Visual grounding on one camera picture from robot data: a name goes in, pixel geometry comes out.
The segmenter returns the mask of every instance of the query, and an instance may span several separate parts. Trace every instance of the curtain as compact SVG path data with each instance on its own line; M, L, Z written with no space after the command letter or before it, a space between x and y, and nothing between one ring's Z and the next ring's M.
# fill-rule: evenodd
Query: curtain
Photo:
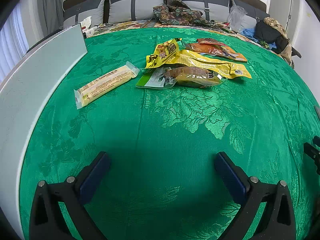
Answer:
M37 0L41 28L44 36L63 26L63 0Z
M0 83L28 49L18 3L0 31Z

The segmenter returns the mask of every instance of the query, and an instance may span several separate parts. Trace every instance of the blue cloth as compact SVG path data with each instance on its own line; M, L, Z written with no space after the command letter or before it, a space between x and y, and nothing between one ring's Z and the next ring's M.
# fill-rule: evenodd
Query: blue cloth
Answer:
M243 35L243 36L246 36L248 39L250 39L250 40L252 40L252 41L254 41L254 42L256 42L256 43L259 43L259 41L258 41L256 38L253 37L254 32L255 32L255 28L252 28L252 29L243 29L243 30L240 32L240 34ZM275 42L274 42L274 43L270 43L270 44L269 44L269 47L270 47L270 49L272 49L272 48L275 48L275 49L276 49L276 48L277 48Z

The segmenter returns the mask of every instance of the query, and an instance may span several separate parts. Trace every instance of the white board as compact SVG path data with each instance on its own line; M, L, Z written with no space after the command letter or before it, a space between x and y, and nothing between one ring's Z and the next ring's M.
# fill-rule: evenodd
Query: white board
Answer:
M78 24L33 48L0 84L0 206L21 239L20 175L30 137L51 95L86 53Z

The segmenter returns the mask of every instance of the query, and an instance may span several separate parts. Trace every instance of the sheer white curtain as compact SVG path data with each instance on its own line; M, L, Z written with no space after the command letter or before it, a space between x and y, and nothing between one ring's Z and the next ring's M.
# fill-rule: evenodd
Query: sheer white curtain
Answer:
M0 31L0 83L28 49L18 3Z

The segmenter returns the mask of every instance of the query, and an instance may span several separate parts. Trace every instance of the beige cloth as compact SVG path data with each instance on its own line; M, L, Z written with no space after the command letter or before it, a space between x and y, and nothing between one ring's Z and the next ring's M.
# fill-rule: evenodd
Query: beige cloth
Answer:
M281 33L282 37L284 37L285 39L288 39L287 32L285 31L283 26L277 20L272 19L270 17L266 17L263 19L263 21L265 24L278 30ZM291 63L292 63L291 52L292 52L292 47L291 47L290 40L289 40L289 44L280 53L280 55L288 62L289 65L291 65Z

